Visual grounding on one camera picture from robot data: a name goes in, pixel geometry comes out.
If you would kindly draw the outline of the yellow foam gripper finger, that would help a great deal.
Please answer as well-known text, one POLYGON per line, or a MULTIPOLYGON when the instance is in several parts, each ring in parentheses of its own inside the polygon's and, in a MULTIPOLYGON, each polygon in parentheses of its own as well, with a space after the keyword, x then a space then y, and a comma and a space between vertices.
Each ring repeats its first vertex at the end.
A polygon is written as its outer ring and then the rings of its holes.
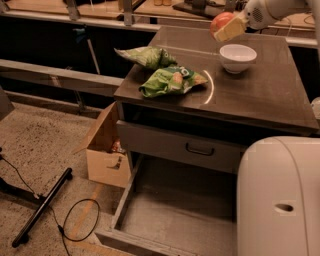
POLYGON ((246 18, 241 18, 239 16, 234 17, 229 25, 230 29, 228 30, 228 35, 230 36, 230 39, 233 39, 239 35, 242 35, 246 31, 248 20, 246 18))

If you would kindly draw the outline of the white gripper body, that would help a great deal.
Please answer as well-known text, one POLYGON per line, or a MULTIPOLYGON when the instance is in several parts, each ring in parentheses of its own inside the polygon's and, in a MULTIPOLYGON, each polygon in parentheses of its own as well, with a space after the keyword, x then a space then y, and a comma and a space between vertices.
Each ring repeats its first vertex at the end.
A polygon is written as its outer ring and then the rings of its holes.
POLYGON ((266 0, 249 0, 244 8, 247 25, 255 30, 265 28, 276 22, 267 8, 266 0))

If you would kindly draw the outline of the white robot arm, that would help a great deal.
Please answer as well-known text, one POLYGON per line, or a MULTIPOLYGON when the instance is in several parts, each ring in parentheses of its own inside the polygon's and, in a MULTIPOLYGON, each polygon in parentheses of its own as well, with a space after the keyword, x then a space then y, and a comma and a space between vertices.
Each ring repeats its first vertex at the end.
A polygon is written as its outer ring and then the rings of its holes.
POLYGON ((238 256, 320 256, 319 125, 297 104, 277 119, 290 134, 253 143, 240 162, 238 256))

